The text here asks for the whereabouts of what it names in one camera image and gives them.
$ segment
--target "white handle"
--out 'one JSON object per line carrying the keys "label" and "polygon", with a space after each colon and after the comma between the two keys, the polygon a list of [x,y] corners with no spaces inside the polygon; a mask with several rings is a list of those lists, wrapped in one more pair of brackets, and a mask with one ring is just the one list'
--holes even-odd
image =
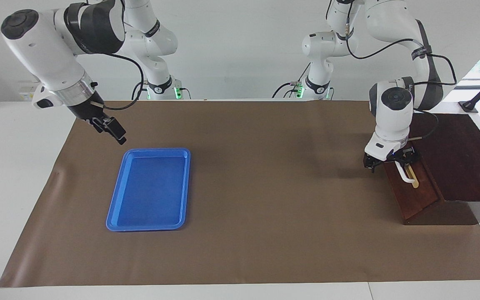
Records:
{"label": "white handle", "polygon": [[398,162],[394,162],[396,164],[397,170],[400,172],[401,179],[406,183],[415,183],[416,180],[410,179],[407,177],[405,170],[403,169],[402,165]]}

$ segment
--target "blue tray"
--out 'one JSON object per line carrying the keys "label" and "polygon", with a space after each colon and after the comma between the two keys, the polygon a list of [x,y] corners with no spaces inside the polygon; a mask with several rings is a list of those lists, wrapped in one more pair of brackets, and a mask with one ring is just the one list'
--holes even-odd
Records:
{"label": "blue tray", "polygon": [[123,156],[107,216],[111,231],[175,230],[185,222],[190,151],[133,149]]}

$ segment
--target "brown paper mat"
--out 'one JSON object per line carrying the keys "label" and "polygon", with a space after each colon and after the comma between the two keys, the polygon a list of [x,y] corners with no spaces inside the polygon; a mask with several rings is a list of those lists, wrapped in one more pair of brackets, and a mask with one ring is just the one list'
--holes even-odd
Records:
{"label": "brown paper mat", "polygon": [[[480,226],[403,226],[362,167],[367,102],[140,102],[118,146],[74,124],[0,287],[480,279]],[[189,148],[187,222],[114,233],[123,154]]]}

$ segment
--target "dark wooden board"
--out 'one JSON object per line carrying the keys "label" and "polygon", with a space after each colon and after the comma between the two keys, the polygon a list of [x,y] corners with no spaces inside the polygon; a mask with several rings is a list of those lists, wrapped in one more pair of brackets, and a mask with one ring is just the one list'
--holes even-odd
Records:
{"label": "dark wooden board", "polygon": [[[385,164],[405,224],[473,225],[480,222],[480,130],[468,115],[438,114],[440,125],[427,139],[412,142],[421,160],[414,189],[394,164]],[[417,114],[411,137],[428,133],[434,118]]]}

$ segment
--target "green indicator light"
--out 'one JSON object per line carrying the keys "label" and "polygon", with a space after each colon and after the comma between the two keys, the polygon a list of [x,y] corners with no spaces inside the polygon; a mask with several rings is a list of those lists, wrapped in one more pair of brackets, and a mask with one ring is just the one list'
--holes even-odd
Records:
{"label": "green indicator light", "polygon": [[177,97],[177,99],[181,99],[183,97],[183,93],[181,93],[181,91],[177,87],[175,88],[175,96]]}
{"label": "green indicator light", "polygon": [[304,87],[300,87],[300,88],[299,88],[299,93],[297,93],[297,97],[298,97],[298,98],[302,98],[304,93],[305,93],[305,88],[304,88]]}

